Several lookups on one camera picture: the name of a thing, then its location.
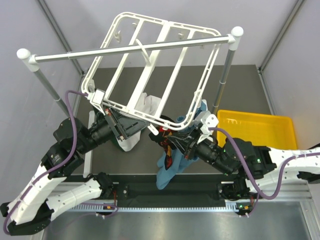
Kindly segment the argyle sock red yellow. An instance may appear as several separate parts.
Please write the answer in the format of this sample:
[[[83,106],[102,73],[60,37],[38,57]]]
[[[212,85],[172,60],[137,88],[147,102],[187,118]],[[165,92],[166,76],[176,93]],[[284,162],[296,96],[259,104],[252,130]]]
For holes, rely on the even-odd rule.
[[[168,136],[173,136],[176,131],[164,129],[163,127],[157,128],[157,130],[157,135],[153,133],[148,135],[151,141],[157,143],[163,149],[163,154],[157,161],[157,166],[160,169],[177,174],[179,170],[179,163],[175,159],[177,147],[168,139]]]

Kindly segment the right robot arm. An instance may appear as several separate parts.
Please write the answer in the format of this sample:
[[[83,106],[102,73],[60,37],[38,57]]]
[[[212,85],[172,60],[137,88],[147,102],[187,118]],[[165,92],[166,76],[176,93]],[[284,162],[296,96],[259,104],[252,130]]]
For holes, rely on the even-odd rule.
[[[218,145],[216,138],[201,139],[200,130],[175,132],[166,139],[188,160],[196,157],[220,173],[232,176],[230,183],[220,183],[219,195],[230,201],[240,199],[275,199],[283,183],[320,182],[320,148],[283,150],[231,137],[225,130],[214,127],[225,135],[226,142]]]

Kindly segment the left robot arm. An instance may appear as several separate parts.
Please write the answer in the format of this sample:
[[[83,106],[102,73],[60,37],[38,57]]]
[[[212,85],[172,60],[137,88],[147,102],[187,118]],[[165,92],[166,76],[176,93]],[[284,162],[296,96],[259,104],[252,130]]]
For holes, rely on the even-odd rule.
[[[33,235],[46,228],[67,210],[91,199],[109,198],[114,184],[104,172],[89,174],[85,183],[56,196],[51,192],[84,163],[82,155],[114,137],[128,139],[149,126],[146,120],[125,116],[112,108],[100,113],[91,128],[73,115],[53,133],[56,143],[41,159],[36,173],[11,202],[2,203],[3,231],[10,236]]]

